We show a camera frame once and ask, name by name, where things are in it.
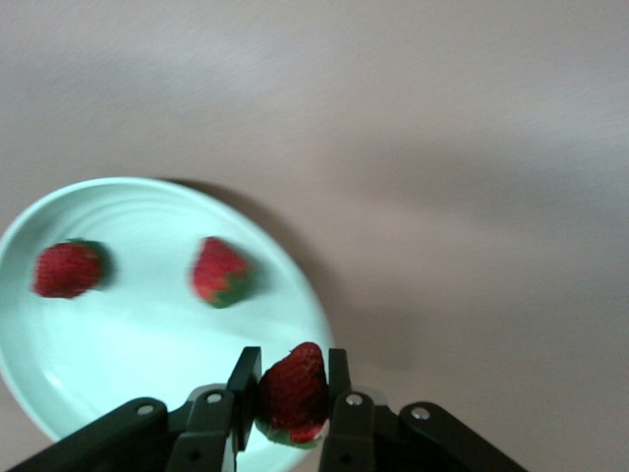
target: red strawberry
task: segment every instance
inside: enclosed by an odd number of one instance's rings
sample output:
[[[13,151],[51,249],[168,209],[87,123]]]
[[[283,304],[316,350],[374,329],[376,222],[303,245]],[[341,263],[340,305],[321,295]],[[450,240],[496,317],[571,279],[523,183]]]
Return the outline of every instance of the red strawberry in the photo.
[[[321,350],[304,342],[259,382],[258,428],[272,441],[314,446],[328,416],[328,386]]]
[[[102,278],[96,243],[70,241],[45,249],[37,258],[32,290],[48,298],[75,298]]]
[[[207,303],[224,308],[245,298],[252,272],[249,262],[225,241],[206,238],[193,270],[193,287]]]

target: metal screw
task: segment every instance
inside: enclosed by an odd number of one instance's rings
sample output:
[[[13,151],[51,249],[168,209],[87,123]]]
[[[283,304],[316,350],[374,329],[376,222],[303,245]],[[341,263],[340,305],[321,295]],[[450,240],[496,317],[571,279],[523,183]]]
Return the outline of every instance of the metal screw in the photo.
[[[430,413],[426,408],[416,406],[411,410],[411,415],[416,420],[427,420],[430,417]]]
[[[154,409],[155,407],[153,405],[146,404],[138,408],[136,410],[136,413],[138,413],[139,416],[143,416],[143,415],[147,415],[148,413],[152,413]]]
[[[345,398],[345,401],[347,401],[348,405],[358,406],[363,403],[363,398],[357,393],[350,393]]]
[[[218,403],[220,400],[223,399],[223,395],[221,395],[220,393],[213,393],[212,395],[208,395],[207,396],[207,403]]]

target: light blue plate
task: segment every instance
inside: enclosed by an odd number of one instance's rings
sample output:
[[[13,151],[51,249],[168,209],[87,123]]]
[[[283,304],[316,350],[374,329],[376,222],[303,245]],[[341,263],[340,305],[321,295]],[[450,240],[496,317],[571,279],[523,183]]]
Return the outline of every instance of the light blue plate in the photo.
[[[219,236],[259,267],[254,293],[229,308],[189,284],[200,239]],[[37,255],[69,238],[103,243],[109,286],[73,300],[30,290]],[[288,255],[227,205],[176,184],[107,178],[58,190],[28,208],[0,242],[0,362],[24,410],[59,440],[126,401],[169,410],[204,384],[224,384],[245,346],[263,368],[311,340],[332,347],[325,315]],[[287,470],[304,453],[252,432],[241,472]]]

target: white table surface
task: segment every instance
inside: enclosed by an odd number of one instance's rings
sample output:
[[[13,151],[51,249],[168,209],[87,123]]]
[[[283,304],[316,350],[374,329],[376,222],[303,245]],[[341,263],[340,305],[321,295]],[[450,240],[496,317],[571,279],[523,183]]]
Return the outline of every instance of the white table surface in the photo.
[[[629,468],[629,3],[0,3],[0,227],[202,185],[311,280],[356,384],[530,471]],[[0,469],[48,440],[0,388]],[[316,470],[313,455],[296,470]]]

